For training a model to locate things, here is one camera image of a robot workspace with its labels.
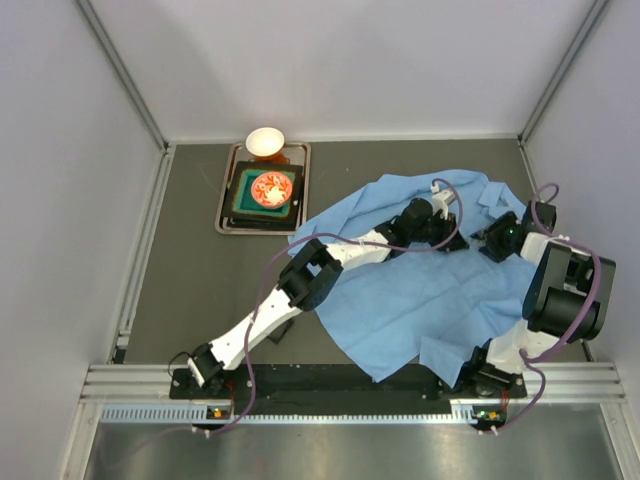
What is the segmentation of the light blue button shirt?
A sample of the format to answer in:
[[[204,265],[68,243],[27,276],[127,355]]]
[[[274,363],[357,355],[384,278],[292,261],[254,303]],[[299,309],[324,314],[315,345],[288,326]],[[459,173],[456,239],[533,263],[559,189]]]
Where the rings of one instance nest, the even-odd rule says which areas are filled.
[[[525,212],[505,183],[481,172],[386,174],[307,221],[289,243],[322,232],[355,239],[400,214],[410,200],[431,199],[433,178],[448,180],[459,192],[465,239],[507,211],[518,217]],[[343,273],[315,312],[338,347],[376,382],[419,356],[453,387],[474,347],[521,319],[535,270],[517,254],[495,263],[475,245],[452,253],[404,253]]]

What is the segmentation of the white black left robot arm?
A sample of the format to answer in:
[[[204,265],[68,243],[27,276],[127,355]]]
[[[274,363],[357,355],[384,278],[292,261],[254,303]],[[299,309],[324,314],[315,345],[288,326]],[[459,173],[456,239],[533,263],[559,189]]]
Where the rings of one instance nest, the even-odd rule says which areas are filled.
[[[401,214],[356,239],[331,234],[330,244],[323,243],[319,235],[296,242],[300,250],[283,268],[274,288],[259,296],[261,303],[254,311],[191,353],[187,367],[196,385],[204,389],[221,382],[226,371],[236,369],[247,352],[278,328],[320,306],[341,274],[415,252],[414,243],[426,243],[428,251],[467,248],[459,234],[461,215],[449,211],[454,201],[454,193],[447,189],[429,200],[412,199]]]

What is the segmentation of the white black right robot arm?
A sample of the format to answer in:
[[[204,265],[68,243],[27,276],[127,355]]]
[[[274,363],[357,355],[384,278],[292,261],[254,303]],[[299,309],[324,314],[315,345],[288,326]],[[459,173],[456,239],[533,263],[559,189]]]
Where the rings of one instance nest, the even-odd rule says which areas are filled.
[[[616,273],[616,262],[570,246],[552,231],[556,207],[530,202],[519,217],[507,212],[474,232],[480,252],[494,262],[513,255],[536,267],[522,306],[522,319],[507,333],[473,350],[460,372],[458,384],[478,389],[482,396],[511,390],[522,379],[525,362],[551,350],[566,332],[568,344],[594,339],[602,330]],[[595,269],[595,260],[600,269]]]

